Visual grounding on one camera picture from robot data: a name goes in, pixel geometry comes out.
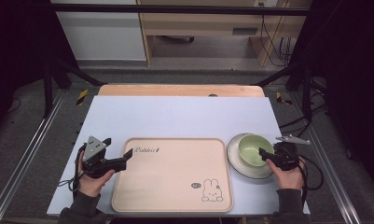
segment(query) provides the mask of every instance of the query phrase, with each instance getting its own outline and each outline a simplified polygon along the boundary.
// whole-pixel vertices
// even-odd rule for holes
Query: gray carpet
[[[92,67],[85,66],[85,71],[90,76],[109,83],[248,85],[257,83],[279,69],[270,65],[256,67],[256,57],[251,54],[251,46],[245,40],[242,40],[242,48],[237,46],[239,43],[237,41],[233,43],[229,39],[221,38],[218,40],[221,48],[209,46],[209,50],[206,51],[199,49],[203,46],[214,45],[212,41],[213,39],[208,37],[196,38],[195,45],[187,45],[186,48],[186,45],[181,47],[177,44],[174,47],[175,51],[174,48],[167,49],[169,46],[164,42],[159,42],[154,49],[153,64],[149,68],[127,67],[127,69],[119,70],[117,65],[123,64],[115,64],[113,70],[108,69],[108,66],[97,66],[94,70],[91,70]],[[204,61],[210,57],[216,57],[213,63]],[[170,70],[163,70],[163,67],[170,68]],[[80,78],[76,76],[70,76],[70,78],[73,80],[73,87],[66,92],[56,119],[51,123],[47,135],[5,212],[4,218],[8,220],[21,218],[13,219],[14,223],[49,223],[50,220],[56,222],[56,217],[46,215],[52,197],[51,193],[56,189],[61,178],[62,170],[74,147],[90,102],[98,92],[98,88],[82,82]],[[281,78],[274,84],[282,86],[285,80]],[[80,92],[85,89],[89,90],[87,97],[82,105],[76,105]],[[279,125],[299,118],[294,105],[276,101],[276,91],[272,88],[266,88],[264,91],[270,98]],[[14,94],[17,99],[12,108],[16,109],[2,120],[2,125],[0,125],[0,193],[42,121],[45,102],[43,93],[42,80],[21,87]],[[285,100],[290,100],[288,92],[280,91],[280,93]],[[314,96],[312,100],[314,101],[312,107],[324,102],[319,95]],[[282,129],[282,132],[297,130],[300,127],[302,123],[297,123]],[[313,116],[312,127],[319,136],[362,223],[374,223],[374,184],[364,166],[358,161],[347,159],[345,147],[325,109],[319,110]],[[304,133],[301,138],[307,138],[307,136]],[[298,151],[316,161],[311,147],[298,146]],[[318,184],[319,175],[313,166],[309,164],[308,166],[309,184],[314,187]],[[322,188],[309,191],[307,202],[312,211],[312,223],[345,223],[326,182]],[[266,222],[264,217],[249,217],[248,223]]]
[[[183,72],[170,74],[161,72],[161,75],[143,74],[128,75],[100,75],[100,80],[113,83],[254,83],[262,77],[247,76],[246,74],[218,74],[215,78],[210,74],[198,75]],[[90,89],[82,105],[76,105],[76,100],[83,89]],[[14,111],[7,114],[0,128],[0,192],[13,172],[23,150],[28,146],[43,115],[42,82],[37,81],[28,86],[22,87],[15,93],[15,97],[21,99],[21,105]],[[20,187],[18,188],[5,217],[25,218],[48,218],[46,211],[51,200],[51,192],[56,188],[62,175],[62,169],[66,164],[73,143],[76,141],[78,131],[88,112],[93,95],[98,89],[91,85],[75,83],[73,88],[66,93],[61,109],[56,119],[51,124],[48,134],[44,138],[37,151],[32,164],[30,165]],[[276,91],[265,90],[270,98],[273,111],[278,123],[285,124],[288,121],[299,117],[293,105],[286,105],[276,101]],[[287,92],[281,91],[285,100],[290,99]],[[313,107],[323,103],[320,96],[313,98]],[[284,128],[282,131],[296,130],[300,124]],[[363,223],[374,223],[374,185],[365,172],[364,167],[358,161],[350,161],[345,155],[344,146],[339,139],[330,117],[323,109],[313,117],[312,127],[320,137],[326,153],[335,166],[344,187],[353,202],[358,215]],[[311,147],[298,147],[299,153],[315,161],[315,155]],[[310,166],[310,184],[318,183],[318,173]],[[327,183],[321,189],[310,191],[308,204],[312,211],[313,223],[344,223],[337,203]],[[250,223],[264,223],[263,217],[249,218]]]

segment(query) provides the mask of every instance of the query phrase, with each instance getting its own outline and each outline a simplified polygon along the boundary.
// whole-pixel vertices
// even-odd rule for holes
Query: sleeve
[[[270,224],[308,224],[310,216],[303,213],[303,205],[298,189],[279,189],[279,211],[274,212]]]
[[[78,192],[70,208],[63,208],[59,224],[105,224],[106,214],[96,209],[100,195],[92,198]]]

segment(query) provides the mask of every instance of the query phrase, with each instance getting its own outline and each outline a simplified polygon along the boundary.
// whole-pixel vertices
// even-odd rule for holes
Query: white tabletop
[[[273,144],[281,136],[266,97],[95,96],[64,169],[62,180],[73,177],[76,153],[90,135],[111,138],[105,157],[120,157],[126,141],[134,137],[218,138],[225,144],[240,133],[256,133]],[[226,213],[118,213],[111,205],[116,177],[103,187],[98,209],[119,217],[245,217],[269,215],[278,209],[273,175],[252,179],[229,165],[233,207]],[[48,214],[58,216],[73,201],[67,186],[57,188]],[[305,206],[305,213],[310,213]]]

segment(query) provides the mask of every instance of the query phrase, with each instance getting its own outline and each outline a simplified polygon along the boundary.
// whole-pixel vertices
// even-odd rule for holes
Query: white plate
[[[228,144],[228,159],[230,164],[235,168],[237,172],[254,179],[262,179],[273,174],[268,165],[264,166],[253,166],[248,164],[239,155],[239,143],[242,138],[250,133],[241,133],[236,135],[230,140]]]

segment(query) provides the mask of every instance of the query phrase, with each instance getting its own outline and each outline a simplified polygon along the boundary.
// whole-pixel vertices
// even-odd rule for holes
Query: power cord
[[[300,155],[300,154],[298,154],[298,157],[296,158],[285,147],[280,147],[280,149],[283,150],[283,151],[285,151],[288,154],[288,156],[293,159],[294,163],[297,165],[298,169],[300,170],[300,173],[302,174],[303,187],[302,187],[302,197],[301,197],[301,200],[302,200],[302,204],[305,204],[306,198],[307,198],[307,195],[308,195],[308,191],[309,190],[318,190],[318,189],[320,189],[323,186],[323,184],[324,184],[324,174],[323,174],[323,171],[320,169],[320,167],[315,162],[313,162],[309,158],[307,158],[307,157],[305,157],[303,155]],[[313,187],[313,188],[309,187],[309,184],[308,184],[308,177],[309,177],[308,166],[307,166],[307,164],[306,164],[306,162],[304,160],[308,161],[312,165],[314,165],[315,168],[320,173],[320,183],[316,187]],[[304,164],[304,169],[300,166],[300,164],[299,164],[300,161]]]
[[[58,185],[58,187],[61,187],[61,186],[68,184],[68,189],[70,189],[70,191],[73,192],[73,198],[76,197],[76,193],[79,190],[79,179],[85,174],[85,172],[83,171],[79,172],[78,167],[79,167],[79,157],[81,156],[82,151],[85,150],[86,145],[87,144],[84,143],[84,145],[78,150],[76,154],[76,169],[74,172],[74,177],[69,180],[62,180],[59,182],[59,185]]]
[[[321,109],[322,107],[325,107],[325,106],[326,106],[326,104],[322,104],[322,105],[317,106],[316,108],[314,108],[314,109],[312,110],[312,113],[316,112],[317,110],[319,110],[319,109]],[[287,126],[290,126],[290,125],[296,124],[296,123],[300,122],[301,120],[303,120],[303,119],[305,119],[305,118],[306,118],[306,116],[302,116],[302,117],[300,117],[300,118],[298,118],[298,119],[295,119],[295,120],[293,120],[293,121],[290,121],[290,122],[288,122],[288,123],[286,123],[286,124],[280,125],[279,128],[282,129],[282,128],[285,128],[285,127],[287,127]]]
[[[8,114],[14,112],[15,110],[17,110],[21,106],[21,99],[14,97],[13,100],[18,101],[18,104],[15,106],[15,108],[9,109],[7,111]]]
[[[281,57],[281,59],[284,60],[284,66],[288,66],[289,65],[290,57],[292,56],[292,53],[290,53],[291,40],[292,40],[292,37],[288,37],[287,40],[286,40],[287,42],[286,42],[285,53],[283,53],[283,51],[282,51],[284,37],[282,37],[282,39],[280,40],[279,51],[280,51],[280,57]]]
[[[267,34],[269,40],[270,40],[271,45],[273,46],[274,52],[276,53],[276,55],[277,55],[277,57],[280,59],[280,61],[283,62],[283,60],[280,58],[279,54],[277,53],[276,48],[274,47],[273,41],[271,40],[270,35],[269,35],[269,32],[268,32],[268,30],[266,29],[266,25],[265,25],[265,17],[264,17],[264,15],[262,15],[262,23],[261,23],[260,37],[259,37],[260,42],[261,42],[261,45],[262,45],[262,48],[265,50],[266,55],[268,55],[268,58],[269,58],[271,64],[273,64],[273,65],[275,65],[275,66],[283,67],[283,65],[276,64],[276,63],[274,63],[274,62],[271,60],[270,54],[269,54],[268,50],[265,48],[265,44],[263,43],[263,37],[262,37],[262,36],[263,36],[263,32],[262,32],[262,31],[263,31],[264,29],[265,29],[265,32],[266,32],[266,34]]]

